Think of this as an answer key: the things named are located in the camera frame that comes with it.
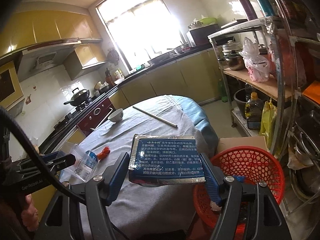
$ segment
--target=window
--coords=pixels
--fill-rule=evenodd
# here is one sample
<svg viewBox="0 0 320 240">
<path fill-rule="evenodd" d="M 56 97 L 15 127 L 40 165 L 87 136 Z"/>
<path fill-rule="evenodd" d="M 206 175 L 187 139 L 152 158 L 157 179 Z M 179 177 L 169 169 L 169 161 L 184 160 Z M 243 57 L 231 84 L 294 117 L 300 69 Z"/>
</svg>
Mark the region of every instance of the window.
<svg viewBox="0 0 320 240">
<path fill-rule="evenodd" d="M 162 0 L 105 0 L 98 10 L 131 68 L 183 43 Z"/>
</svg>

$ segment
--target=purple thermos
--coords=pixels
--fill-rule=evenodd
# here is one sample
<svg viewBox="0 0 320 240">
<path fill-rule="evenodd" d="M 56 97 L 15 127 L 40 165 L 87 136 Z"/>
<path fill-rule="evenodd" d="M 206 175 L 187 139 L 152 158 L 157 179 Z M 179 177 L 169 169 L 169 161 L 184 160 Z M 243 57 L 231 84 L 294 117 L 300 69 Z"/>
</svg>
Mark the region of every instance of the purple thermos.
<svg viewBox="0 0 320 240">
<path fill-rule="evenodd" d="M 243 7 L 248 21 L 258 18 L 249 0 L 238 0 L 238 1 L 241 3 Z"/>
</svg>

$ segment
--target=basket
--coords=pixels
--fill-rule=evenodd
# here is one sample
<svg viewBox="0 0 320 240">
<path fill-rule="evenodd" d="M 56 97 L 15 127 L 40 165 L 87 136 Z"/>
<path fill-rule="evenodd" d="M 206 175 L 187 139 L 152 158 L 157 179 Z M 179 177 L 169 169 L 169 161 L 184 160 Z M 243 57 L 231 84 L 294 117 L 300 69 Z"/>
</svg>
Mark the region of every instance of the basket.
<svg viewBox="0 0 320 240">
<path fill-rule="evenodd" d="M 265 181 L 280 204 L 284 194 L 284 173 L 280 163 L 267 151 L 252 146 L 233 147 L 214 156 L 210 161 L 214 166 L 220 167 L 226 176 L 245 176 L 247 181 L 254 183 Z M 193 203 L 199 217 L 213 228 L 219 215 L 211 210 L 204 184 L 195 185 Z M 234 239 L 242 239 L 244 228 L 244 223 L 238 224 Z"/>
</svg>

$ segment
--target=chopstick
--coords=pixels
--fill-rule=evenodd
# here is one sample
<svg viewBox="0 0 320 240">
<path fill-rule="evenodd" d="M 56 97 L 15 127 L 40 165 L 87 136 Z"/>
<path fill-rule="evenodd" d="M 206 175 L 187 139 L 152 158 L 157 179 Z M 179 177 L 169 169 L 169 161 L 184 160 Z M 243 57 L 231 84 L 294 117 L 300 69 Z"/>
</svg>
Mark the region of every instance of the chopstick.
<svg viewBox="0 0 320 240">
<path fill-rule="evenodd" d="M 161 118 L 161 117 L 159 117 L 159 116 L 156 116 L 156 115 L 154 115 L 154 114 L 152 114 L 152 113 L 149 113 L 149 112 L 147 112 L 147 111 L 144 111 L 144 110 L 142 110 L 142 109 L 140 109 L 140 108 L 138 108 L 138 107 L 136 107 L 136 106 L 132 106 L 134 109 L 137 109 L 137 110 L 139 110 L 139 111 L 141 111 L 141 112 L 143 112 L 143 113 L 145 113 L 145 114 L 148 114 L 148 115 L 150 115 L 150 116 L 152 116 L 152 117 L 154 117 L 154 118 L 156 118 L 156 119 L 158 119 L 158 120 L 160 120 L 160 121 L 162 121 L 162 122 L 165 122 L 165 123 L 167 123 L 167 124 L 169 124 L 169 125 L 171 125 L 171 126 L 173 126 L 173 127 L 178 127 L 178 125 L 176 125 L 175 123 L 173 123 L 173 122 L 169 122 L 168 120 L 166 120 L 166 119 L 163 119 L 163 118 Z"/>
</svg>

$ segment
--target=silver bolt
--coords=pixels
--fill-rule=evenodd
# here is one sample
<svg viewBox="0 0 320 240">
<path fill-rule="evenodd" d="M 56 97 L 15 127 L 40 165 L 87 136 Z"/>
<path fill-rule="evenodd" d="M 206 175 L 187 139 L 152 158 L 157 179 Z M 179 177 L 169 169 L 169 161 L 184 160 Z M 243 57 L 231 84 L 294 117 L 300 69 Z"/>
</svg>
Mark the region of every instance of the silver bolt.
<svg viewBox="0 0 320 240">
<path fill-rule="evenodd" d="M 266 187 L 266 186 L 267 186 L 267 183 L 266 183 L 265 181 L 260 181 L 260 182 L 259 182 L 259 185 L 260 185 L 261 187 Z"/>
<path fill-rule="evenodd" d="M 235 180 L 234 177 L 232 177 L 232 176 L 226 176 L 226 181 L 227 181 L 227 182 L 233 182 L 234 180 Z"/>
<path fill-rule="evenodd" d="M 100 181 L 100 180 L 102 180 L 103 179 L 103 177 L 101 176 L 101 175 L 97 175 L 97 176 L 94 176 L 93 177 L 93 180 L 94 181 Z"/>
<path fill-rule="evenodd" d="M 68 181 L 64 181 L 64 182 L 62 182 L 62 185 L 65 186 L 65 187 L 68 187 L 69 186 L 69 182 Z"/>
</svg>

